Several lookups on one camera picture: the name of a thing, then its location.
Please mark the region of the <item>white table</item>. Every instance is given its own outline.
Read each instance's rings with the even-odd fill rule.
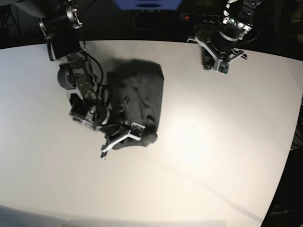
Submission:
[[[0,205],[84,227],[259,227],[294,136],[303,63],[247,51],[226,76],[203,70],[197,44],[87,51],[105,71],[114,58],[162,66],[158,140],[101,160],[104,136],[68,116],[45,45],[1,50]]]

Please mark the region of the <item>white tabletop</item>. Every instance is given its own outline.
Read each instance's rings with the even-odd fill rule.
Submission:
[[[259,227],[294,136],[303,63],[247,51],[227,76],[203,70],[197,44],[95,41],[87,51],[105,71],[112,59],[162,66],[158,140],[101,160],[104,135],[68,116],[45,45],[1,50],[0,205],[119,226]]]

